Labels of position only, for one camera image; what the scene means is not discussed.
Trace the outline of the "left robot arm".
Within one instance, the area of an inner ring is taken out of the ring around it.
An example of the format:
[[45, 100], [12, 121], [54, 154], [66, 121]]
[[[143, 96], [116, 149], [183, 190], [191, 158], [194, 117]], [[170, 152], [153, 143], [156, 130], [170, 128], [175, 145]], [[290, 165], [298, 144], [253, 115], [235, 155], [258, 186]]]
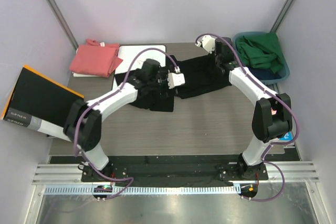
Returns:
[[78, 99], [72, 103], [62, 131], [83, 154], [98, 180], [105, 182], [112, 174], [110, 160], [100, 144], [104, 120], [127, 104], [151, 111], [173, 111], [170, 73], [170, 66], [162, 67], [158, 61], [147, 59], [141, 68], [117, 77], [120, 84], [113, 90], [87, 102]]

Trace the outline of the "black t shirt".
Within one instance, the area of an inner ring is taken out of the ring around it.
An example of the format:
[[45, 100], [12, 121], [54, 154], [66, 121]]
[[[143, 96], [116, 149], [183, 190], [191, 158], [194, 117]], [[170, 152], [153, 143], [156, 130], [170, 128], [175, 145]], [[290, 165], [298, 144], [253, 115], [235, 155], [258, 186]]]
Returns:
[[216, 65], [214, 55], [204, 55], [183, 61], [178, 61], [174, 55], [171, 57], [184, 75], [185, 84], [174, 91], [168, 90], [166, 95], [160, 95], [154, 90], [150, 91], [143, 98], [130, 103], [131, 106], [155, 112], [173, 112], [175, 97], [193, 98], [231, 85], [228, 76], [223, 74]]

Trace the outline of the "green t shirt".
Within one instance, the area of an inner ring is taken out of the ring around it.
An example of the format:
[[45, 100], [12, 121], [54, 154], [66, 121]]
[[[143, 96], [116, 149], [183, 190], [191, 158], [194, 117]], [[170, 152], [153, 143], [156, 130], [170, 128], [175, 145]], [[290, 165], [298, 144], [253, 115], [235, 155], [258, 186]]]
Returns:
[[276, 33], [239, 36], [235, 45], [241, 62], [247, 67], [273, 74], [284, 67], [285, 58]]

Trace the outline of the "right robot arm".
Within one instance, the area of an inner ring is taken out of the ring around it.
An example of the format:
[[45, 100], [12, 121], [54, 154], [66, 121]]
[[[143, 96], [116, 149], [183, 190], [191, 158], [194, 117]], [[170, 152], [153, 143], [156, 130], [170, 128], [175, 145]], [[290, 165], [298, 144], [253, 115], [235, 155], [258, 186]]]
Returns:
[[234, 58], [224, 57], [220, 63], [228, 73], [228, 81], [237, 87], [254, 105], [251, 128], [253, 138], [239, 155], [237, 173], [242, 179], [254, 179], [261, 170], [266, 154], [279, 139], [292, 130], [290, 96], [279, 94], [260, 82], [248, 68], [244, 67], [230, 43], [223, 37], [214, 39], [214, 53], [220, 56], [219, 46], [228, 46]]

